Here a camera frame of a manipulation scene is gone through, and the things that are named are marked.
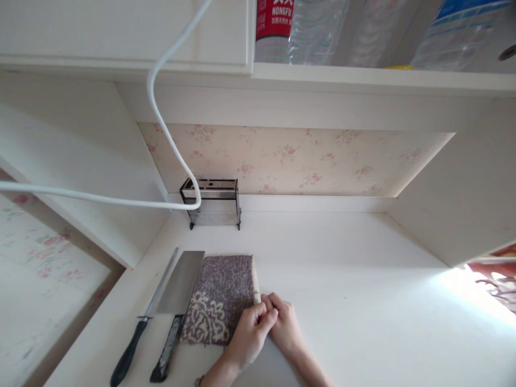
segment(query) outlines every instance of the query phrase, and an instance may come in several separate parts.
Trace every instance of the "white countertop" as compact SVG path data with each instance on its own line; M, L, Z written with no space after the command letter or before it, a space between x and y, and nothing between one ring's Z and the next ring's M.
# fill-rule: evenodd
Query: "white countertop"
M296 307L305 339L339 386L514 386L516 316L426 252L384 214L244 212L233 226L189 230L174 212L127 270L46 387L107 386L174 248L253 254L260 291ZM148 380L173 316L143 333L120 385ZM163 386L192 386L221 347L179 346ZM267 339L235 386L298 385Z

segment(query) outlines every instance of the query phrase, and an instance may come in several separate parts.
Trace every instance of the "carpet sample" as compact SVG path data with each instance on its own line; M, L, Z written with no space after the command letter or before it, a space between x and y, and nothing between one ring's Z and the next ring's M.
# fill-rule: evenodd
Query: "carpet sample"
M260 302L252 255L204 259L181 332L181 343L227 346L242 311Z

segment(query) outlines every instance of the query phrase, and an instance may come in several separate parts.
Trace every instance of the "floral wallpaper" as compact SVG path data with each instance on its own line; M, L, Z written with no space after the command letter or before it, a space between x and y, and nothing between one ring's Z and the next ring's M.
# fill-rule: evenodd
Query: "floral wallpaper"
M158 124L139 123L169 192L187 178ZM397 196L451 133L168 124L198 178L242 194Z
M123 270L36 196L0 192L0 385L43 385Z

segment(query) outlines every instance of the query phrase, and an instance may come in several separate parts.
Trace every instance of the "black handle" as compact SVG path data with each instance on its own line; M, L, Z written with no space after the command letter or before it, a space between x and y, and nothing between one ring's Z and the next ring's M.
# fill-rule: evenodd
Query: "black handle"
M177 314L172 321L172 327L168 332L167 341L161 352L160 359L157 361L156 367L152 370L150 375L151 383L163 383L168 376L168 368L170 359L176 349L177 342L181 333L181 328L184 322L184 314Z
M133 334L133 338L131 342L127 346L124 354L118 361L117 366L113 371L113 375L111 375L111 387L117 387L122 380L124 380L127 371L129 370L129 366L133 361L134 351L136 351L136 346L138 345L138 340L140 340L141 334L144 332L145 327L147 326L147 320L139 321L136 325L136 329Z

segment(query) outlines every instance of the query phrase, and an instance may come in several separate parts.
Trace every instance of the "cleaver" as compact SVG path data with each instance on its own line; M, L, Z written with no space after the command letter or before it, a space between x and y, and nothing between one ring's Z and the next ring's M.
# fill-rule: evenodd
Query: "cleaver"
M157 306L156 313L173 314L174 321L167 336L160 359L150 375L151 383L162 383L168 375L170 359L179 340L184 315L194 290L197 274L203 264L204 252L184 251L170 275Z

